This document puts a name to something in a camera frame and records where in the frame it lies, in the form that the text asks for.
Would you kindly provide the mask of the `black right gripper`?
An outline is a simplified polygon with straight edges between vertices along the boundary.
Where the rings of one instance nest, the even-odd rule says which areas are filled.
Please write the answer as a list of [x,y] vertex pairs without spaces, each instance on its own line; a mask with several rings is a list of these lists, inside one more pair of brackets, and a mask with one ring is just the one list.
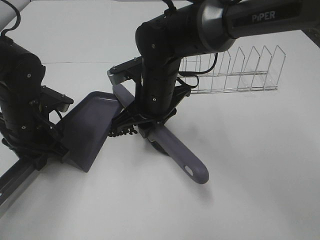
[[135,82],[135,97],[124,110],[112,119],[111,130],[138,125],[144,139],[157,141],[158,123],[176,114],[176,107],[191,94],[191,87],[178,77],[182,59],[175,58],[164,66],[149,68],[142,58],[140,83]]

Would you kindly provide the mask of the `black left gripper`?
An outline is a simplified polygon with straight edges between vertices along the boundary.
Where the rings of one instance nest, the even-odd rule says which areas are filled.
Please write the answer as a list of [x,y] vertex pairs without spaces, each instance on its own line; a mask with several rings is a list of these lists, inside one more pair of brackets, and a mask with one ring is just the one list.
[[41,86],[10,89],[0,88],[0,132],[4,143],[18,156],[34,159],[34,168],[40,171],[48,156],[63,158],[67,148],[62,144],[64,124],[49,120],[41,103]]

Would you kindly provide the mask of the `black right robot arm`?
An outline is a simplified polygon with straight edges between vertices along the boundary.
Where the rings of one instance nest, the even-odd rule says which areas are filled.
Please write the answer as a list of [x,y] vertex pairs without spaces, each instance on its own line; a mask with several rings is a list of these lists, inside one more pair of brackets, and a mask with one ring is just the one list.
[[192,89],[182,77],[199,76],[196,71],[180,71],[183,58],[217,55],[241,37],[320,26],[317,0],[192,0],[182,8],[172,1],[167,6],[162,15],[136,29],[140,56],[108,71],[113,85],[135,82],[134,100],[112,120],[111,137],[134,134],[139,125],[148,131],[176,113]]

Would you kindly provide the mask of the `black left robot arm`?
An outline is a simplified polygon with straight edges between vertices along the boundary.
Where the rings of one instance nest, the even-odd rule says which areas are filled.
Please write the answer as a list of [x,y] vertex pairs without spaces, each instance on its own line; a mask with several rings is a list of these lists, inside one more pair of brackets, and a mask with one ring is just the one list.
[[19,10],[11,28],[0,33],[0,132],[2,143],[21,160],[41,170],[49,158],[63,158],[69,151],[62,144],[64,124],[50,121],[50,113],[60,119],[74,100],[42,85],[46,67],[38,56],[14,42],[6,34],[21,22]]

